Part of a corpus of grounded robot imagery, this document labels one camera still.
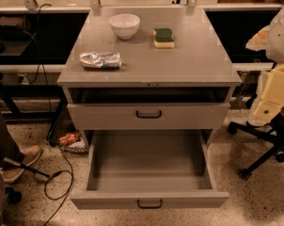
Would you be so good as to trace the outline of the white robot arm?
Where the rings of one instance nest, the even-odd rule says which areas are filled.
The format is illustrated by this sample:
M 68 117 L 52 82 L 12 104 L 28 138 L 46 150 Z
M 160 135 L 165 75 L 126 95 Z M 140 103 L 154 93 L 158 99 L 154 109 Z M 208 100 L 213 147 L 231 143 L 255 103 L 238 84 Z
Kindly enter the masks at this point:
M 284 107 L 284 6 L 272 22 L 257 32 L 245 46 L 252 51 L 264 50 L 276 66 L 262 72 L 248 121 L 252 125 L 269 123 Z

